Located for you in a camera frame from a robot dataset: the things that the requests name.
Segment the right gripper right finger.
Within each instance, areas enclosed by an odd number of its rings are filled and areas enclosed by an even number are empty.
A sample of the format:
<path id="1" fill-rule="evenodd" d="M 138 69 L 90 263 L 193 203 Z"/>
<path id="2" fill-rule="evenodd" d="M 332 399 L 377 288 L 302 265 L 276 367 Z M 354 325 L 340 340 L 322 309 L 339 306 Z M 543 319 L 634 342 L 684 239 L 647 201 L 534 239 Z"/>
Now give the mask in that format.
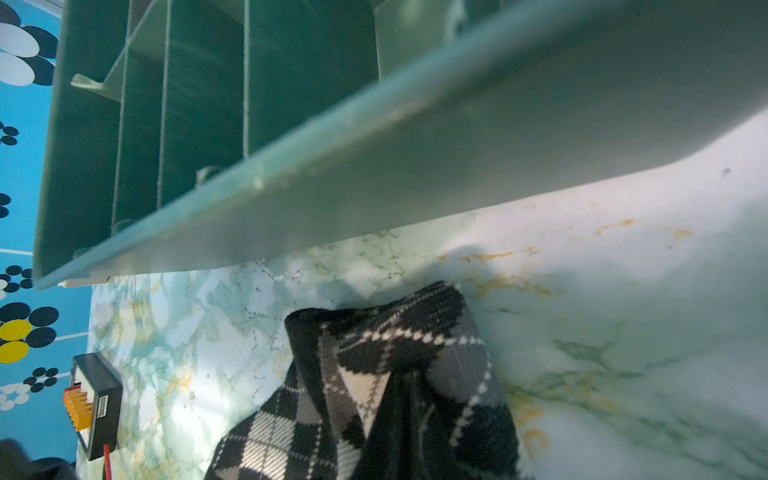
<path id="1" fill-rule="evenodd" d="M 416 465 L 419 479 L 456 478 L 455 458 L 437 407 L 420 400 L 416 422 Z"/>

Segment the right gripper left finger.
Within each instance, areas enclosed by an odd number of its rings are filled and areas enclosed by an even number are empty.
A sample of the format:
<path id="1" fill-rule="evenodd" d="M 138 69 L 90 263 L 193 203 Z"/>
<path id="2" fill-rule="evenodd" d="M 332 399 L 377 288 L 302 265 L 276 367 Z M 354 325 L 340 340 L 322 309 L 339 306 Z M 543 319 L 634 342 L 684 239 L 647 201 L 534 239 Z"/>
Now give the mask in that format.
<path id="1" fill-rule="evenodd" d="M 352 479 L 419 479 L 414 453 L 418 375 L 389 379 Z"/>

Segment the black grey argyle sock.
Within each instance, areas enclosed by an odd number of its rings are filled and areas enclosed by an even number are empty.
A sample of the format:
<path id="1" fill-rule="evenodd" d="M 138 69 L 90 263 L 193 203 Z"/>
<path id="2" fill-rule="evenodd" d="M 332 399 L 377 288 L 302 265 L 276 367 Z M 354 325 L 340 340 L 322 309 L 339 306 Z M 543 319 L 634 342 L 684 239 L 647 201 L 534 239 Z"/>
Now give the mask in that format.
<path id="1" fill-rule="evenodd" d="M 527 479 L 524 451 L 459 289 L 445 282 L 363 309 L 303 309 L 285 321 L 284 383 L 217 444 L 210 479 L 352 479 L 389 382 L 418 375 L 455 458 L 455 479 Z"/>

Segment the black box orange connector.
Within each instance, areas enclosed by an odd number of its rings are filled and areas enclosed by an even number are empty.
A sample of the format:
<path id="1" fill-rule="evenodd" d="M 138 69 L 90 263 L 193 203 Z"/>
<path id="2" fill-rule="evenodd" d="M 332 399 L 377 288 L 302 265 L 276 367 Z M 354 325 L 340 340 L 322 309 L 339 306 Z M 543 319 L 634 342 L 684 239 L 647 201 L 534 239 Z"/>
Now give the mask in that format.
<path id="1" fill-rule="evenodd" d="M 62 402 L 87 461 L 116 449 L 122 394 L 119 376 L 99 354 L 73 357 Z"/>

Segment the green compartment tray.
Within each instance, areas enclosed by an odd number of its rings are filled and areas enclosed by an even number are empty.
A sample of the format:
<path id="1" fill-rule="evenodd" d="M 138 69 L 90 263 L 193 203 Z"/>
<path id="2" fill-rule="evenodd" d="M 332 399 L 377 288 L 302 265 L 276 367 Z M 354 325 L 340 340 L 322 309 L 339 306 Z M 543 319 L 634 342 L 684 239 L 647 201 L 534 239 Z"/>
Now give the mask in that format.
<path id="1" fill-rule="evenodd" d="M 215 269 L 640 172 L 766 104 L 763 1 L 69 1 L 33 282 Z"/>

